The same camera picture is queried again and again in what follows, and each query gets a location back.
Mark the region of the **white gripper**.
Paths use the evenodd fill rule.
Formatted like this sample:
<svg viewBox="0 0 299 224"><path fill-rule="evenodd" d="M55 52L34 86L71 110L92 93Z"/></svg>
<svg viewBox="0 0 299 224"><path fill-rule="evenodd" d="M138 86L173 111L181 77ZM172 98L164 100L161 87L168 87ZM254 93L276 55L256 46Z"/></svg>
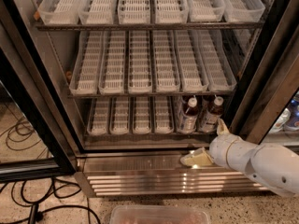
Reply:
<svg viewBox="0 0 299 224"><path fill-rule="evenodd" d="M217 135L209 145L210 155L201 147L183 156L180 162L189 167L204 167L215 162L221 167L244 174L257 145L231 134L223 119L218 119Z"/></svg>

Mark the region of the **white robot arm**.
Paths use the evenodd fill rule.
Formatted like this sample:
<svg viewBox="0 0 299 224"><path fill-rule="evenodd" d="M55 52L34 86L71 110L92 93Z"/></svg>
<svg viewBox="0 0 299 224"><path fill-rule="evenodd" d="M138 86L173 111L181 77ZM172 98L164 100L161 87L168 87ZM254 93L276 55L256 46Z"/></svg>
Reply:
<svg viewBox="0 0 299 224"><path fill-rule="evenodd" d="M253 144L229 132L218 120L217 137L209 149L203 147L183 156L180 162L189 167L216 164L242 173L248 179L281 197L299 195L299 155L276 144Z"/></svg>

